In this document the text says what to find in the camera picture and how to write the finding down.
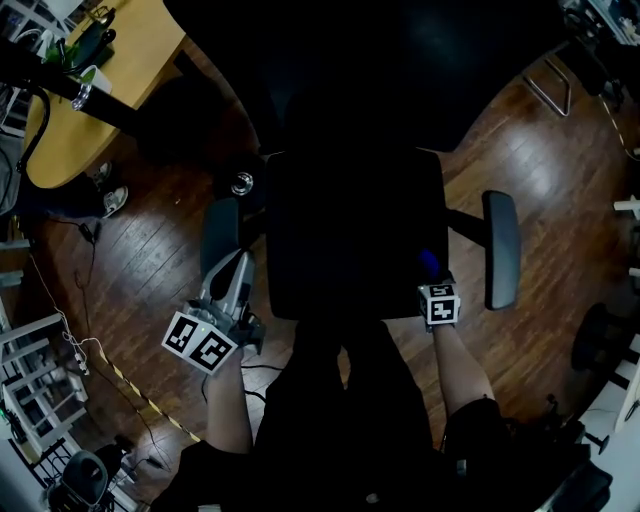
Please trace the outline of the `white desk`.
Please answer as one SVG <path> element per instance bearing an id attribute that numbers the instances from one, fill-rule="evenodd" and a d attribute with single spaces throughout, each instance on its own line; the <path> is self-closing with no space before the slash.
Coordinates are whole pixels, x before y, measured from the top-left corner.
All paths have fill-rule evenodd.
<path id="1" fill-rule="evenodd" d="M 606 383 L 580 421 L 588 434 L 608 441 L 603 451 L 586 442 L 591 461 L 612 476 L 602 512 L 640 512 L 640 360 L 621 362 L 616 373 L 629 381 L 628 388 Z"/>

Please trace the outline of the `person's black clothing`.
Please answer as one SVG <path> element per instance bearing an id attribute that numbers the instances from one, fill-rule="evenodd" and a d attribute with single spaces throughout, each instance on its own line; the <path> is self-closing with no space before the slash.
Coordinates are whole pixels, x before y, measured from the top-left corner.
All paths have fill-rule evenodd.
<path id="1" fill-rule="evenodd" d="M 248 454 L 184 449 L 150 512 L 601 512 L 611 476 L 577 446 L 518 443 L 494 399 L 447 416 L 433 445 L 422 392 L 381 321 L 297 325 Z"/>

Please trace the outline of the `round wooden table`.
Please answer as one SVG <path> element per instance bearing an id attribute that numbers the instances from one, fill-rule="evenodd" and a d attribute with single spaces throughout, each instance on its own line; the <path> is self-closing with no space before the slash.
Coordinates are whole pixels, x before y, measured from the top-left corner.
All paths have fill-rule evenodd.
<path id="1" fill-rule="evenodd" d="M 185 38 L 162 0 L 104 0 L 116 9 L 114 55 L 101 66 L 111 96 L 139 108 L 172 72 Z M 120 130 L 75 111 L 71 101 L 48 92 L 49 123 L 28 159 L 26 173 L 41 188 L 59 187 L 97 161 Z"/>

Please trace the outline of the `black office chair seat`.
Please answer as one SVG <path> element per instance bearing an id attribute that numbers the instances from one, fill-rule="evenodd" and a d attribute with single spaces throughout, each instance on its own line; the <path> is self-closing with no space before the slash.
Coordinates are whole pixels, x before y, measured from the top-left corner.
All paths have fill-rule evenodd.
<path id="1" fill-rule="evenodd" d="M 438 156 L 416 148 L 271 156 L 266 246 L 278 318 L 417 315 L 417 288 L 449 270 Z M 422 249 L 438 258 L 436 279 L 421 266 Z"/>

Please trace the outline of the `white frame workbench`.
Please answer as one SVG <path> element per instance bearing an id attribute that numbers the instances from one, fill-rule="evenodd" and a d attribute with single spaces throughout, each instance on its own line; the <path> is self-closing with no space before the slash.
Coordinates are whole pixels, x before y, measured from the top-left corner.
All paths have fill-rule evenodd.
<path id="1" fill-rule="evenodd" d="M 53 346 L 63 319 L 31 280 L 29 262 L 28 241 L 0 242 L 0 413 L 5 436 L 34 461 L 58 446 L 67 456 L 80 450 L 71 430 L 87 413 L 88 395 Z"/>

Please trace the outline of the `person's left forearm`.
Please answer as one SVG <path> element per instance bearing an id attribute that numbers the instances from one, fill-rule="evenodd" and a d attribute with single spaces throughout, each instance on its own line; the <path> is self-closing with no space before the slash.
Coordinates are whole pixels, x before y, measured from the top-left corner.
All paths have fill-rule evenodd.
<path id="1" fill-rule="evenodd" d="M 206 388 L 206 441 L 218 450 L 234 454 L 248 454 L 253 446 L 242 359 L 241 349 L 233 352 L 209 377 Z"/>

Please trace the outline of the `grey black office chair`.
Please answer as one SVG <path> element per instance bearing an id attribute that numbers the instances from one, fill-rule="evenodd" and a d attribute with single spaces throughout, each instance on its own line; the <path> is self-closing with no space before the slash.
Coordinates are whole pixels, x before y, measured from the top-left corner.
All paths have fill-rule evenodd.
<path id="1" fill-rule="evenodd" d="M 133 447 L 128 438 L 117 435 L 95 452 L 75 453 L 46 491 L 49 512 L 115 512 L 108 489 Z"/>

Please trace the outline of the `black round stool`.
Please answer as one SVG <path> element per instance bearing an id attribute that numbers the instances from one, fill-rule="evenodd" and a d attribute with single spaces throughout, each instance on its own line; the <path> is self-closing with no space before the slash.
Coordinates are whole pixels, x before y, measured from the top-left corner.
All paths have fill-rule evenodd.
<path id="1" fill-rule="evenodd" d="M 614 370 L 622 361 L 636 364 L 640 349 L 631 347 L 640 334 L 640 323 L 611 313 L 604 303 L 596 303 L 585 314 L 575 336 L 571 366 L 576 371 Z"/>

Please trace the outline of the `yellow black floor tape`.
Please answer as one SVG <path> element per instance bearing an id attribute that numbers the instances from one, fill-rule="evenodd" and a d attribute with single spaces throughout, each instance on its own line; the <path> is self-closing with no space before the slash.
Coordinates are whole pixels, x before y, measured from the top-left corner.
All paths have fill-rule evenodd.
<path id="1" fill-rule="evenodd" d="M 172 424 L 175 428 L 181 430 L 185 435 L 187 435 L 194 443 L 200 442 L 201 439 L 184 425 L 182 425 L 178 420 L 167 414 L 164 410 L 162 410 L 153 400 L 151 400 L 146 394 L 144 394 L 130 379 L 107 357 L 104 350 L 99 348 L 100 358 L 104 361 L 104 363 L 113 371 L 113 373 L 123 381 L 134 394 L 136 394 L 141 400 L 143 400 L 148 407 L 154 410 L 159 416 L 162 416 L 166 421 Z"/>

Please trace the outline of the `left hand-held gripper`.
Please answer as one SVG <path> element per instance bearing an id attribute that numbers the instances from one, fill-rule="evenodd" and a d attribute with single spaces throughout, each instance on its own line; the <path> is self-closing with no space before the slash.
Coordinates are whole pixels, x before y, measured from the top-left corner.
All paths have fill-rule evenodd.
<path id="1" fill-rule="evenodd" d="M 223 311 L 200 299 L 187 301 L 174 314 L 162 347 L 206 374 L 217 373 L 239 349 L 260 353 L 265 326 L 248 306 L 254 272 L 250 251 L 224 256 L 203 281 L 205 297 L 222 300 Z"/>

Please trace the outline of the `black mesh chair backrest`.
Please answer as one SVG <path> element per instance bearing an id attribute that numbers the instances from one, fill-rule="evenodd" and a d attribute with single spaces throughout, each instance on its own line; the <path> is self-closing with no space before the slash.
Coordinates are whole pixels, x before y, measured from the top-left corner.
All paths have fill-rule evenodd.
<path id="1" fill-rule="evenodd" d="M 452 152 L 560 47 L 558 0 L 163 0 L 263 151 L 359 140 Z"/>

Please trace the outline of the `person's right forearm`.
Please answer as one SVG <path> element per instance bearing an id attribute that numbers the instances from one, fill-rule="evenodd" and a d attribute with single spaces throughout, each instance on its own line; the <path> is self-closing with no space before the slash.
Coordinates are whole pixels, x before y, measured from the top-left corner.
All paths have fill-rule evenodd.
<path id="1" fill-rule="evenodd" d="M 456 329 L 451 324 L 437 325 L 432 334 L 447 416 L 451 417 L 476 400 L 494 399 L 487 374 L 462 342 Z"/>

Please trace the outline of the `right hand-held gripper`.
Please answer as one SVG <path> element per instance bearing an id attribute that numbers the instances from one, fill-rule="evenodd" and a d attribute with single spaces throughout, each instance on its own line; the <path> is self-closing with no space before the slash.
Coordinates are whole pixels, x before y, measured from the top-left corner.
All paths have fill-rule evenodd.
<path id="1" fill-rule="evenodd" d="M 455 325 L 459 319 L 460 296 L 451 273 L 437 284 L 417 288 L 418 307 L 427 331 L 436 326 Z"/>

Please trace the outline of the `chrome chair leg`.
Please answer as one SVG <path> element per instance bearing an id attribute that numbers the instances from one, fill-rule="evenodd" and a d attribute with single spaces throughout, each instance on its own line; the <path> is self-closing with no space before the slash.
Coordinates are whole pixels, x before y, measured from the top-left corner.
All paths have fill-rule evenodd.
<path id="1" fill-rule="evenodd" d="M 556 103 L 528 74 L 523 73 L 521 77 L 529 90 L 532 91 L 541 102 L 546 104 L 558 116 L 566 118 L 571 112 L 571 83 L 564 72 L 552 60 L 544 58 L 543 62 L 564 86 L 564 96 L 561 104 Z"/>

